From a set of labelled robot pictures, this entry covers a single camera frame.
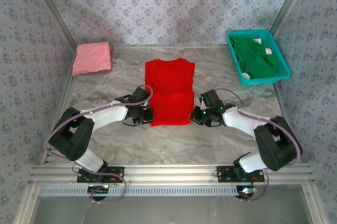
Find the folded pink cloth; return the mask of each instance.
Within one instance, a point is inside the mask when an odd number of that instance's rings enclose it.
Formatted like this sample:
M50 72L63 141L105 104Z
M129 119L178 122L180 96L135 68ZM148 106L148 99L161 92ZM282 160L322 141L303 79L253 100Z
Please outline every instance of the folded pink cloth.
M77 46L73 76L94 72L109 72L112 67L113 47L108 42Z

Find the green cloth in basket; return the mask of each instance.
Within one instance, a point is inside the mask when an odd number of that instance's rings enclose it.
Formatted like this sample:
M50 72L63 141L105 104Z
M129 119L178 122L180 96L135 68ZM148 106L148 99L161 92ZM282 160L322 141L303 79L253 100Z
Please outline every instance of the green cloth in basket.
M247 73L251 79L277 76L277 55L266 55L265 48L252 38L231 37L231 42L242 73Z

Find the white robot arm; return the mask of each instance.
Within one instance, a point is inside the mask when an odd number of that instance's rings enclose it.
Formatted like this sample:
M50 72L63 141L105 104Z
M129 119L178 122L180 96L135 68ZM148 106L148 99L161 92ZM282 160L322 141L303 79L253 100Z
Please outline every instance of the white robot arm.
M212 123L215 122L217 125L230 126L255 137L256 151L234 161L238 177L266 168L277 171L294 160L298 152L302 154L300 144L283 117L270 119L242 112L233 104L223 104L215 90L201 94L200 101L206 109L195 106L190 115L192 122L208 127L214 127Z
M70 161L88 170L103 172L107 163L88 148L92 132L115 121L128 118L132 118L134 126L152 122L151 108L144 104L132 105L146 100L149 96L148 92L138 87L132 95L117 98L107 105L92 110L79 111L75 108L68 108L56 127L75 115L83 115L63 126L50 139L49 144Z

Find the gray marble surface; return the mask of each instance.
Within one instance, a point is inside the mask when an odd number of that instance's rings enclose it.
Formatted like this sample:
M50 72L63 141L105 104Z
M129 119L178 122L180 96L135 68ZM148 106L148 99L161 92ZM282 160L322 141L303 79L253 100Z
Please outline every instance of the gray marble surface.
M111 73L79 75L74 79L71 106L89 109L131 94L144 84L145 62L185 58L195 62L195 103L204 91L225 87L236 92L247 107L261 116L281 115L272 85L242 86L232 59L223 48L117 48ZM226 102L238 104L231 93L218 92ZM98 129L90 148L109 164L217 164L232 163L256 148L254 139L234 128L150 125L130 128L120 122Z

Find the red t-shirt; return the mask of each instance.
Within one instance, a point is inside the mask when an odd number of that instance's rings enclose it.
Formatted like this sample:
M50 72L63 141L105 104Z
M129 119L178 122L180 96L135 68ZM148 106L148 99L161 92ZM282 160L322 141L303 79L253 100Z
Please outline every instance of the red t-shirt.
M194 109L194 68L195 63L182 58L145 63L145 84L153 89L149 105L154 113L151 126L190 123L190 113Z

